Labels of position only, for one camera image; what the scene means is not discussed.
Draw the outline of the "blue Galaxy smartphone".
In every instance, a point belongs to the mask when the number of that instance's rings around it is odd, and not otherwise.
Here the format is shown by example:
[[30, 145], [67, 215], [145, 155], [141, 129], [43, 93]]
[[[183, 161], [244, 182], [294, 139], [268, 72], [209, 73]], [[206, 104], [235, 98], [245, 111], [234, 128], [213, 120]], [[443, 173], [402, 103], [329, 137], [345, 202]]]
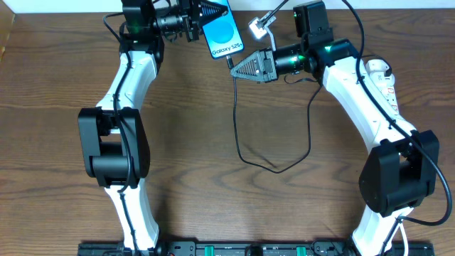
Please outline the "blue Galaxy smartphone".
[[203, 32], [210, 55], [213, 59], [220, 59], [244, 50], [240, 32], [235, 23], [228, 0], [209, 0], [227, 7], [227, 13], [214, 21], [204, 25]]

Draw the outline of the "white power strip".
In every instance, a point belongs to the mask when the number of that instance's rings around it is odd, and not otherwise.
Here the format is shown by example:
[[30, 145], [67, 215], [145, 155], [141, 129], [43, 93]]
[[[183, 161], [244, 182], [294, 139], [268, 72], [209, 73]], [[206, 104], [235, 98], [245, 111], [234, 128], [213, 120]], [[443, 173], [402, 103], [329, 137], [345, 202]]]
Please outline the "white power strip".
[[399, 109], [398, 109], [398, 104], [397, 104], [397, 98], [395, 94], [395, 89], [394, 87], [384, 87], [381, 89], [381, 93], [384, 96], [384, 98], [387, 100], [391, 108], [395, 111], [395, 115], [399, 114]]

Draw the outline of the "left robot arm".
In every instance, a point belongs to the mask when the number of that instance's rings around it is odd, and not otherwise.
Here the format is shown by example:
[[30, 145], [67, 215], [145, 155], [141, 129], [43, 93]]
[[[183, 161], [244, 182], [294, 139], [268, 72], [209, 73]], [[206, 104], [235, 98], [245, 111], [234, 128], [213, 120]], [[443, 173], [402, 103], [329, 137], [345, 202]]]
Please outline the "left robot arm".
[[150, 148], [141, 107], [164, 60], [164, 41], [203, 35], [203, 27], [230, 12], [222, 1], [177, 1], [156, 8], [150, 0], [123, 0], [124, 22], [113, 36], [119, 43], [119, 69], [95, 107], [80, 110], [77, 121], [87, 175], [112, 200], [124, 232], [117, 245], [82, 245], [80, 255], [167, 255], [152, 215], [145, 179]]

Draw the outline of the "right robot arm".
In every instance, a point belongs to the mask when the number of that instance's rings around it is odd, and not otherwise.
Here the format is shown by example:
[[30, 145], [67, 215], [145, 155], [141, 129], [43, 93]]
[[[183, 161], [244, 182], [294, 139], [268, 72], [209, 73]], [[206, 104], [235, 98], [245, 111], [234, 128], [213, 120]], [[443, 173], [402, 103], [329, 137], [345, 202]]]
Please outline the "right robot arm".
[[338, 100], [368, 150], [358, 182], [365, 210], [351, 235], [350, 251], [384, 255], [403, 222], [442, 180], [439, 141], [400, 115], [395, 79], [384, 60], [364, 62], [362, 50], [346, 38], [333, 37], [322, 1], [300, 4], [293, 12], [300, 42], [255, 51], [231, 67], [231, 76], [272, 82], [304, 71]]

